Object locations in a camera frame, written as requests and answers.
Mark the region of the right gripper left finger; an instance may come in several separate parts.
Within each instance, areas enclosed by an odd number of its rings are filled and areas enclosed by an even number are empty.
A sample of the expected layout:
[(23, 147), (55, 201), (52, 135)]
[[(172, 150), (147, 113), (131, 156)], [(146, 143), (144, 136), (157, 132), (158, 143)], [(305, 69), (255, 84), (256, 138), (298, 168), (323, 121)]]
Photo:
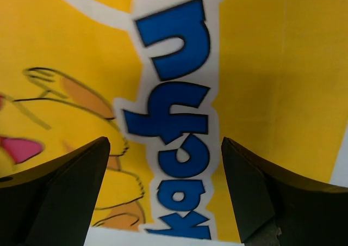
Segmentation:
[(104, 178), (110, 142), (1, 177), (1, 245), (83, 245)]

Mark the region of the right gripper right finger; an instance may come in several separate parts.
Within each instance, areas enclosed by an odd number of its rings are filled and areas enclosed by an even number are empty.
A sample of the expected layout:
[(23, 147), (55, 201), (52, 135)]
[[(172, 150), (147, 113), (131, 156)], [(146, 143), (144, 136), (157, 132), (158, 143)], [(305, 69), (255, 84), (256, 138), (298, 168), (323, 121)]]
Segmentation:
[(296, 174), (230, 138), (221, 152), (244, 245), (347, 245), (347, 188)]

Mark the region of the yellow printed cloth napkin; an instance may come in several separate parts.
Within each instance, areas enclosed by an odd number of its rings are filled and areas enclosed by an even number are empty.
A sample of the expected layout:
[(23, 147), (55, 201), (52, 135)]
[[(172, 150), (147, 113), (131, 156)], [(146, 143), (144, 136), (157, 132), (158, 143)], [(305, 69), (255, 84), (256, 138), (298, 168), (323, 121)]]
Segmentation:
[(347, 0), (1, 0), (1, 177), (100, 137), (88, 230), (244, 245), (224, 138), (347, 188)]

